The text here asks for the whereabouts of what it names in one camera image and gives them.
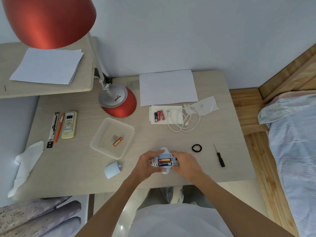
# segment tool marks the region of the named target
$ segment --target screwdriver handle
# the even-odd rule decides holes
[[[225,163],[221,157],[221,154],[218,152],[217,153],[217,156],[218,156],[218,160],[219,160],[219,163],[221,164],[221,167],[225,167]]]

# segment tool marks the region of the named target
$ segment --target desk lamp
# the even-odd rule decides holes
[[[106,71],[89,32],[96,19],[91,0],[2,0],[2,4],[14,33],[30,47],[55,49],[86,36],[97,70],[103,73],[99,75],[102,109],[115,117],[126,117],[135,111],[132,91],[123,85],[107,83]]]

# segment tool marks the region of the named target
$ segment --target orange pen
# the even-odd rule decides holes
[[[61,127],[63,126],[64,117],[65,117],[65,113],[61,114],[59,125],[58,125],[58,129],[57,129],[57,133],[56,133],[55,139],[54,139],[54,143],[57,143]]]

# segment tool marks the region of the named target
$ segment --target person's right hand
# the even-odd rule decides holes
[[[172,169],[191,183],[199,174],[204,173],[195,157],[190,153],[175,150],[170,151],[170,153],[179,161],[179,166],[173,166]]]

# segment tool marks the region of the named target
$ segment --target white paper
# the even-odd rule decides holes
[[[216,111],[219,109],[216,105],[214,96],[210,96],[208,98],[200,100],[192,105],[184,105],[184,108],[187,114],[195,114],[195,110],[197,110],[201,116],[207,115],[212,111]]]
[[[26,181],[37,160],[43,153],[44,142],[40,141],[29,146],[22,154],[15,158],[15,162],[20,165],[13,188],[8,193],[8,198],[14,196],[18,188]]]
[[[41,50],[29,48],[10,80],[69,84],[83,55],[81,50]]]
[[[167,110],[170,109],[171,116],[167,116]],[[160,121],[155,122],[155,112],[163,111],[165,119],[162,120],[160,116]],[[152,105],[149,107],[149,121],[152,124],[183,124],[183,114],[182,114],[182,106],[181,105]]]
[[[198,101],[191,70],[139,75],[140,106]]]

